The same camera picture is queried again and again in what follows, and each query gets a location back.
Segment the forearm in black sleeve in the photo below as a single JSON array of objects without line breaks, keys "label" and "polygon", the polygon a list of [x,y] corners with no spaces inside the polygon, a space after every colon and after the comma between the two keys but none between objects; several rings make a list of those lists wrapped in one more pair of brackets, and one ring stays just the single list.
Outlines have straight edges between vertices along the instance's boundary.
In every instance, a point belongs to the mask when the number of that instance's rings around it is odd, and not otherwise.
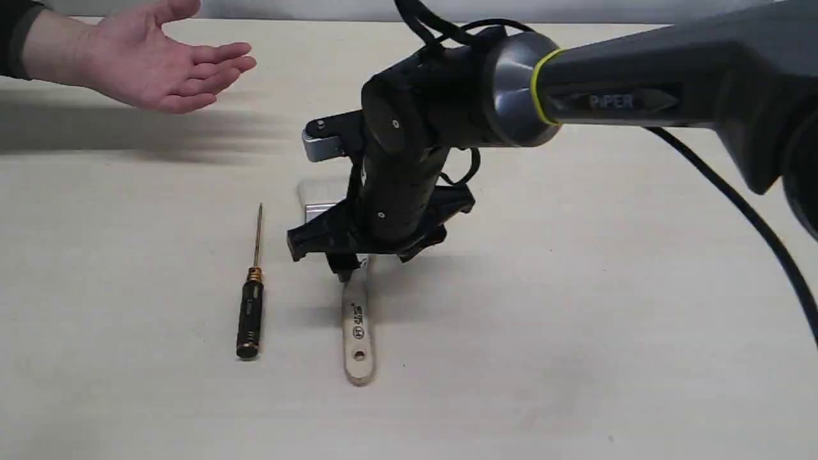
[{"label": "forearm in black sleeve", "polygon": [[82,86],[82,49],[91,24],[38,1],[1,2],[1,74],[18,81]]}]

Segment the person's bare open hand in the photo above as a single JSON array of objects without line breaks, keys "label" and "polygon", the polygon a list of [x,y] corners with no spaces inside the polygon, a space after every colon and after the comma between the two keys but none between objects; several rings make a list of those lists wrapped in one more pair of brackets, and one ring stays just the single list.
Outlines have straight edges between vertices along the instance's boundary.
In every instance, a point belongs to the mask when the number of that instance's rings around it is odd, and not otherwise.
[{"label": "person's bare open hand", "polygon": [[188,45],[166,35],[164,24],[199,9],[199,1],[155,1],[89,26],[74,58],[77,81],[149,111],[186,114],[212,105],[257,62],[248,43]]}]

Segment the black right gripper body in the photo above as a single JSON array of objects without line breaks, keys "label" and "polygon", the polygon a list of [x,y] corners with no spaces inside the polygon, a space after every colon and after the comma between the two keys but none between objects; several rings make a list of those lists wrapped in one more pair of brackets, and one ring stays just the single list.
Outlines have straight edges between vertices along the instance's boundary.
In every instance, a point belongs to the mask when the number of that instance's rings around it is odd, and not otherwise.
[{"label": "black right gripper body", "polygon": [[447,237],[446,222],[474,207],[465,185],[440,186],[448,148],[387,157],[373,149],[354,165],[348,197],[287,233],[292,259],[307,254],[394,254],[407,262]]}]

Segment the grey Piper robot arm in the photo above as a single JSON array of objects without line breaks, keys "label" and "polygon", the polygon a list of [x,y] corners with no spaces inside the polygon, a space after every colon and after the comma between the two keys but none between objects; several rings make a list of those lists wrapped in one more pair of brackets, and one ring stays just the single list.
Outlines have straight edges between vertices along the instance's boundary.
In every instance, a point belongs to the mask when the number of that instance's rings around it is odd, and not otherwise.
[{"label": "grey Piper robot arm", "polygon": [[816,2],[782,1],[561,49],[513,21],[456,26],[397,1],[424,45],[371,76],[358,111],[310,121],[310,161],[351,160],[348,194],[287,233],[290,256],[324,254],[348,280],[359,254],[401,261],[468,213],[464,183],[438,186],[451,149],[536,148],[563,125],[688,127],[718,134],[747,187],[785,181],[816,235]]}]

